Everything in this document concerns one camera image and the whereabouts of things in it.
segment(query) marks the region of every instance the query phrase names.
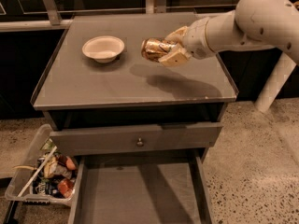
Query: plastic bin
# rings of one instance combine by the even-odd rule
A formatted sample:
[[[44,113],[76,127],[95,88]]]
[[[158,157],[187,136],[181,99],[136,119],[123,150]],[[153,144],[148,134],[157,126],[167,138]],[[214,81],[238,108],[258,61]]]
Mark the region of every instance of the plastic bin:
[[[21,165],[36,166],[37,159],[45,153],[45,150],[41,150],[41,148],[50,137],[51,131],[52,128],[49,126],[49,124],[42,125],[38,129],[32,143],[29,146],[28,153],[24,156],[24,160]],[[71,206],[74,193],[70,198],[55,198],[51,195],[32,194],[32,191],[30,191],[31,187],[29,187],[21,197],[18,197],[22,188],[32,177],[32,172],[33,171],[27,169],[19,169],[16,171],[5,193],[5,197],[7,200],[20,201],[25,203],[64,204],[67,206]]]

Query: concrete floor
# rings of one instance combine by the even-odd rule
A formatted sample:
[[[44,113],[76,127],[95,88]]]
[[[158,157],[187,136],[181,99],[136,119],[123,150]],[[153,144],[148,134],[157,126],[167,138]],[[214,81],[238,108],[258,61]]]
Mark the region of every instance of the concrete floor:
[[[43,123],[0,120],[0,178],[13,175]],[[229,104],[222,123],[204,163],[216,223],[299,223],[299,98],[276,100],[266,114],[252,102]],[[1,189],[1,222],[7,207]],[[19,217],[20,223],[59,224],[68,214],[68,207],[25,206]]]

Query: floor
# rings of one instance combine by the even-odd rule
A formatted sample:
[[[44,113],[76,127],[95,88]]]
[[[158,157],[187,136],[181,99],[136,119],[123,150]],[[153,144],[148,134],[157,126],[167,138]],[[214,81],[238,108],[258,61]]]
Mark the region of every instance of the floor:
[[[13,176],[12,167],[21,163],[44,123],[44,119],[0,120],[0,178]],[[204,162],[216,223],[299,223],[299,99],[276,100],[265,114],[253,102],[229,104],[222,123],[221,135]],[[179,203],[180,211],[169,209],[174,215],[152,218],[152,223],[198,223],[189,193],[190,176],[181,166],[174,168],[179,174],[169,167],[156,173],[163,178],[159,184],[163,192],[169,186],[184,193],[177,195],[176,189],[168,193],[169,202]],[[136,190],[146,193],[141,186]],[[0,189],[1,222],[9,204],[4,192]],[[46,223],[67,223],[68,215],[69,208],[60,205],[26,205],[17,212],[19,223],[44,223],[45,219]],[[121,223],[132,223],[124,217]]]

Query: white bowl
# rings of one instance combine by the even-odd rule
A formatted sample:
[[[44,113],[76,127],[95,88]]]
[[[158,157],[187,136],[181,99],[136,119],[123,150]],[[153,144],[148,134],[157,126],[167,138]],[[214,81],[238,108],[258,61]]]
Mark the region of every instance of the white bowl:
[[[83,54],[95,59],[99,63],[110,63],[122,53],[124,43],[114,36],[98,36],[87,41],[83,48]]]

